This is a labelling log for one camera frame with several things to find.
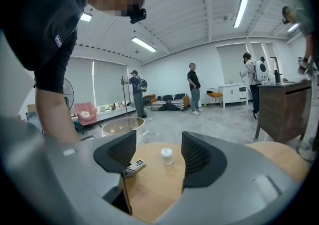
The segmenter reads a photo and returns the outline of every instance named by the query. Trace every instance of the white cabinet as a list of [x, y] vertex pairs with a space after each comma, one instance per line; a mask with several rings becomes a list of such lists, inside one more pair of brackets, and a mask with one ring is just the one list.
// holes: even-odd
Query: white cabinet
[[223, 94], [223, 104], [235, 102], [246, 102], [248, 104], [248, 93], [245, 84], [226, 84], [219, 86]]

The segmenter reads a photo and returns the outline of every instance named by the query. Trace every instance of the trousers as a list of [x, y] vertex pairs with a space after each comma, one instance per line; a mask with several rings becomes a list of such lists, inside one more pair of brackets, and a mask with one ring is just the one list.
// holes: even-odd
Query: trousers
[[199, 109], [198, 107], [198, 101], [200, 99], [200, 92], [198, 88], [193, 88], [191, 89], [191, 103], [190, 103], [190, 108], [192, 111], [195, 111]]
[[261, 84], [250, 85], [251, 95], [253, 96], [253, 113], [259, 112], [259, 88]]
[[142, 92], [138, 92], [133, 95], [134, 105], [136, 112], [138, 113], [138, 117], [145, 116], [144, 105], [143, 105], [143, 94]]

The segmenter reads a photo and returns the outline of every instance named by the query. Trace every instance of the ceiling light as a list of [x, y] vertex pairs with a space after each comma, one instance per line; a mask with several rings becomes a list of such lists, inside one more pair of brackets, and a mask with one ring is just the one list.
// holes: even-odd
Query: ceiling light
[[89, 13], [84, 12], [80, 18], [80, 20], [84, 20], [84, 21], [90, 21], [92, 18], [92, 15]]
[[245, 12], [247, 3], [248, 3], [248, 0], [240, 0], [240, 5], [239, 5], [238, 12], [237, 12], [234, 28], [238, 28], [239, 27], [241, 19], [244, 16], [244, 12]]
[[288, 32], [291, 32], [291, 31], [295, 30], [296, 28], [298, 28], [298, 26], [299, 26], [298, 23], [294, 24], [293, 26], [291, 26], [291, 27], [288, 29]]
[[132, 38], [132, 41], [139, 44], [140, 46], [146, 48], [147, 50], [151, 51], [151, 52], [156, 52], [156, 49], [154, 49], [153, 47], [151, 47], [150, 45], [144, 43], [143, 41], [141, 41], [140, 39], [138, 39], [136, 36]]

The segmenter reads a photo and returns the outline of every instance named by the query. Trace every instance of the round table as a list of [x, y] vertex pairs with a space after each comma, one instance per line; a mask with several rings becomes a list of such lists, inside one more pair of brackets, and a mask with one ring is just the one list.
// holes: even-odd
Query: round table
[[[168, 147], [173, 150], [173, 164], [166, 166], [161, 150]], [[126, 179], [126, 189], [133, 216], [152, 223], [160, 217], [181, 196], [185, 175], [185, 161], [180, 152], [181, 145], [155, 142], [139, 145], [131, 163], [139, 159], [146, 166], [136, 176]]]
[[[256, 142], [247, 146], [262, 153], [296, 182], [302, 182], [309, 171], [306, 162], [284, 144]], [[165, 147], [173, 150], [173, 164], [169, 166], [164, 165], [160, 153]], [[146, 166], [135, 177], [126, 179], [135, 218], [152, 223], [179, 199], [185, 174], [185, 161], [180, 151], [181, 145], [166, 142], [136, 147], [131, 163], [142, 159]]]
[[102, 127], [102, 132], [105, 135], [115, 135], [136, 130], [136, 144], [138, 144], [143, 138], [138, 131], [144, 125], [144, 123], [144, 119], [139, 117], [122, 118], [106, 124], [104, 127]]

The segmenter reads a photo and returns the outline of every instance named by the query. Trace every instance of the black backpack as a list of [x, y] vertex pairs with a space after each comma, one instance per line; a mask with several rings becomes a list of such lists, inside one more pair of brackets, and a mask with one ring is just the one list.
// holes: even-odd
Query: black backpack
[[142, 79], [139, 76], [134, 76], [134, 77], [139, 80], [139, 84], [137, 85], [138, 90], [140, 90], [141, 92], [146, 92], [147, 88], [148, 88], [147, 81], [145, 81], [144, 79]]

